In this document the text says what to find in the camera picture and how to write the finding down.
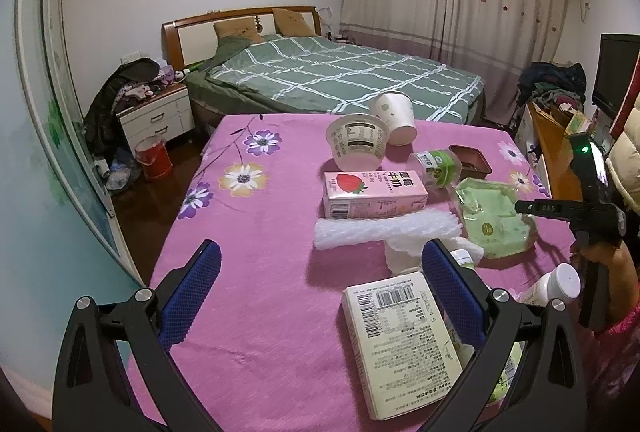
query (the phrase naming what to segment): barcode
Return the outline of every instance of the barcode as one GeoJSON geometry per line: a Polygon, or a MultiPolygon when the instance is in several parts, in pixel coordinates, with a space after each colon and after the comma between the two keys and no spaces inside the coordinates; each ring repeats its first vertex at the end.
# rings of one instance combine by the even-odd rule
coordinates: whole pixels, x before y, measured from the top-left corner
{"type": "Polygon", "coordinates": [[[504,366],[504,373],[507,376],[507,383],[511,386],[513,377],[516,375],[516,365],[511,356],[507,358],[507,364],[504,366]]]}
{"type": "Polygon", "coordinates": [[[378,320],[378,313],[376,307],[373,305],[373,300],[370,294],[358,295],[358,307],[362,320],[364,321],[364,329],[367,332],[367,338],[374,338],[380,336],[382,330],[380,329],[380,320],[378,320]]]}
{"type": "Polygon", "coordinates": [[[405,286],[383,293],[376,293],[376,297],[378,298],[378,306],[387,307],[406,302],[407,300],[413,300],[414,292],[411,291],[411,286],[405,286]]]}
{"type": "Polygon", "coordinates": [[[348,219],[349,205],[331,205],[330,219],[348,219]]]}

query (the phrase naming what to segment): blue gripper pad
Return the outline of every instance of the blue gripper pad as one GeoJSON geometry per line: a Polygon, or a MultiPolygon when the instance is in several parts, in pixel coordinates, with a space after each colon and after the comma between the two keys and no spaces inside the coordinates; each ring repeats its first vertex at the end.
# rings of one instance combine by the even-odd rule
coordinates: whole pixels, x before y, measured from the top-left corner
{"type": "Polygon", "coordinates": [[[168,351],[187,335],[204,299],[220,273],[222,253],[211,242],[200,253],[162,310],[162,327],[158,340],[168,351]]]}
{"type": "Polygon", "coordinates": [[[424,276],[462,342],[478,349],[486,339],[482,307],[444,253],[433,241],[425,244],[422,249],[424,276]]]}

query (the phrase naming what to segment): black monitor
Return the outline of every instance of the black monitor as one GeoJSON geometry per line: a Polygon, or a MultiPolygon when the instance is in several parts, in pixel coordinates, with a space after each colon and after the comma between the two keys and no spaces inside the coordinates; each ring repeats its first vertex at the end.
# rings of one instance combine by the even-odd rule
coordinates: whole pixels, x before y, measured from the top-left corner
{"type": "Polygon", "coordinates": [[[610,118],[622,107],[640,52],[637,34],[603,34],[600,37],[598,74],[593,102],[610,118]]]}

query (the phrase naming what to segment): green plaid bedsheet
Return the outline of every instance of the green plaid bedsheet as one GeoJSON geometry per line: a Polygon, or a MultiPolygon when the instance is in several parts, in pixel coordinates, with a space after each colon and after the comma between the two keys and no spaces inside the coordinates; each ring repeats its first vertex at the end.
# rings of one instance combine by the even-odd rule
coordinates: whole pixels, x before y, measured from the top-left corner
{"type": "Polygon", "coordinates": [[[325,38],[276,38],[243,50],[206,74],[249,87],[309,112],[369,112],[378,94],[401,91],[416,119],[462,124],[481,94],[480,76],[418,56],[335,44],[325,38]]]}

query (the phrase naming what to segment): bubble wrap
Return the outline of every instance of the bubble wrap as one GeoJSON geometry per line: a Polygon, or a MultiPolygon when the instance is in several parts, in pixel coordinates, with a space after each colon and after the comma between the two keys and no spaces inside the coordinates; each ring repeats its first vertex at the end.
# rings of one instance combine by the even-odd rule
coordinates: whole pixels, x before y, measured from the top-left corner
{"type": "MultiPolygon", "coordinates": [[[[484,249],[464,237],[440,238],[449,251],[466,249],[474,264],[478,264],[484,255],[484,249]]],[[[386,266],[394,275],[422,270],[422,249],[428,239],[407,238],[403,235],[385,240],[386,266]]]]}
{"type": "Polygon", "coordinates": [[[424,246],[432,238],[459,237],[461,232],[462,224],[453,213],[425,208],[388,219],[318,219],[314,244],[317,249],[329,249],[393,238],[395,242],[421,241],[424,246]]]}

